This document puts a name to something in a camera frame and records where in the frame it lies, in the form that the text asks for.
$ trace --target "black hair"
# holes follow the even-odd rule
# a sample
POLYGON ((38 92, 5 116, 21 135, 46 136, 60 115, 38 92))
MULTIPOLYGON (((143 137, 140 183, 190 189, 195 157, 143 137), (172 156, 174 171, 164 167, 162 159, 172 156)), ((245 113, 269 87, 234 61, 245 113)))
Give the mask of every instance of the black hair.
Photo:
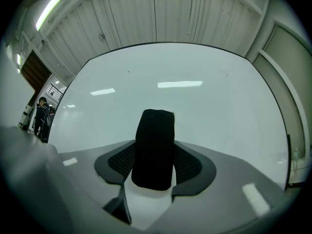
POLYGON ((39 102, 43 100, 43 102, 47 102, 47 99, 45 97, 40 97, 39 102))

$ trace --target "ceiling light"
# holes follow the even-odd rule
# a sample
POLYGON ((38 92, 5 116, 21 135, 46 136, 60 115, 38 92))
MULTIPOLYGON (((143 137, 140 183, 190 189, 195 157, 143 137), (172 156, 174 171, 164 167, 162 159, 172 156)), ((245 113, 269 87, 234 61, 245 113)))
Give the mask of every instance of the ceiling light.
POLYGON ((99 96, 99 95, 105 95, 105 94, 110 94, 116 92, 114 88, 109 88, 109 89, 103 89, 103 90, 98 90, 94 92, 90 92, 93 96, 99 96))
POLYGON ((202 81, 169 81, 157 83, 158 88, 199 87, 202 81))
POLYGON ((18 62, 18 65, 20 65, 20 55, 19 54, 17 55, 17 62, 18 62))
POLYGON ((43 10, 42 14, 40 15, 37 23, 36 23, 36 29, 37 31, 39 31, 39 29, 41 28, 44 20, 47 18, 47 16, 50 14, 50 12, 53 10, 53 8, 55 7, 55 5, 57 5, 57 3, 60 0, 50 0, 48 5, 45 7, 45 9, 43 10))

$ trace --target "corrugated metal wall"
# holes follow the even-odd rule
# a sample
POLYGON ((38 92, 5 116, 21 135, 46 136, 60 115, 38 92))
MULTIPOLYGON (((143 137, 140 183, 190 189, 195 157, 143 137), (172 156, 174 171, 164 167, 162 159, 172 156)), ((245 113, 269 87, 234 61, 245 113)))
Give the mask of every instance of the corrugated metal wall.
POLYGON ((40 52, 66 81, 90 58, 144 42, 194 42, 244 55, 266 1, 84 0, 68 11, 40 52))

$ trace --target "person wearing black clothes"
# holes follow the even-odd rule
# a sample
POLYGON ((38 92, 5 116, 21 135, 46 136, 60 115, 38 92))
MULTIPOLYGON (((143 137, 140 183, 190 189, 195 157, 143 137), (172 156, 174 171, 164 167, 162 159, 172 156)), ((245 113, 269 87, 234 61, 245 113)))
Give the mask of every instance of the person wearing black clothes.
POLYGON ((39 104, 37 104, 37 112, 36 112, 36 122, 35 122, 35 135, 37 135, 38 129, 40 127, 39 138, 42 142, 47 141, 49 126, 45 122, 45 116, 49 114, 50 106, 47 103, 47 99, 45 97, 41 97, 39 99, 39 104))

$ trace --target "black fabric object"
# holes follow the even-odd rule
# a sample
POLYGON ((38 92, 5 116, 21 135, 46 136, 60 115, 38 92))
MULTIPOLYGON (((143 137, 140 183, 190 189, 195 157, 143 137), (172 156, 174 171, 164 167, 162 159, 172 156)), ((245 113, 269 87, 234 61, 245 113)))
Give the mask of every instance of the black fabric object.
POLYGON ((136 131, 132 181, 139 187, 165 191, 171 186, 175 116, 164 110, 143 112, 136 131))

